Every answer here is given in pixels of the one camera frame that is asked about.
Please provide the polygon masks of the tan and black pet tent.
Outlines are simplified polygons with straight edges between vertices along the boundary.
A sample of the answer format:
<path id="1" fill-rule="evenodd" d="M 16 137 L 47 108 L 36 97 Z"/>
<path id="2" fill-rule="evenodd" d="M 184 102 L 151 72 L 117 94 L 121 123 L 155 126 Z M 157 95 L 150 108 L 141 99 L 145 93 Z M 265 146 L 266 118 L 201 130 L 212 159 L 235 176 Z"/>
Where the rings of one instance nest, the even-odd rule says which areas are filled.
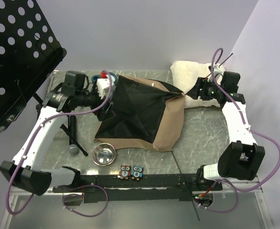
<path id="1" fill-rule="evenodd" d="M 115 149 L 170 151 L 182 133 L 185 98 L 169 83 L 120 75 L 94 140 Z"/>

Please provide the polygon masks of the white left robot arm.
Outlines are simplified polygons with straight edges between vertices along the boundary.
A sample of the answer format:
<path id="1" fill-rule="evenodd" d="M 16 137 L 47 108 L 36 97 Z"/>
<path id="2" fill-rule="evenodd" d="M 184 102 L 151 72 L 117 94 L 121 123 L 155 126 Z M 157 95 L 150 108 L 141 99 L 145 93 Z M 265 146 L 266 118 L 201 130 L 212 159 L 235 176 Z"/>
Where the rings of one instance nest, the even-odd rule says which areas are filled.
<path id="1" fill-rule="evenodd" d="M 71 167 L 42 169 L 46 153 L 69 116 L 77 107 L 89 107 L 88 113 L 103 109 L 114 89 L 114 78 L 103 70 L 89 91 L 85 73 L 67 71 L 63 83 L 51 90 L 42 102 L 40 115 L 25 144 L 11 161 L 3 161 L 0 171 L 9 187 L 18 187 L 41 196 L 50 187 L 65 186 L 75 192 L 81 186 L 80 171 Z"/>

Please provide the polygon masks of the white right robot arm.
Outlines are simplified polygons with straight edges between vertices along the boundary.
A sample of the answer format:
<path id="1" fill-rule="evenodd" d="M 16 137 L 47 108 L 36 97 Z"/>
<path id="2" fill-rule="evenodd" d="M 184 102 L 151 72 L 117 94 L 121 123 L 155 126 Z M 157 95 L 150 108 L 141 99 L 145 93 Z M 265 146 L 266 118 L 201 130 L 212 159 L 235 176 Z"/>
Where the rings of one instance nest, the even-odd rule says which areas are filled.
<path id="1" fill-rule="evenodd" d="M 216 99 L 228 127 L 228 147 L 217 163 L 202 166 L 203 173 L 195 179 L 196 187 L 201 190 L 208 189 L 212 180 L 221 178 L 252 181 L 265 156 L 264 147 L 257 145 L 249 130 L 245 98 L 238 93 L 239 80 L 239 73 L 225 71 L 220 84 L 199 77 L 187 92 L 192 99 Z"/>

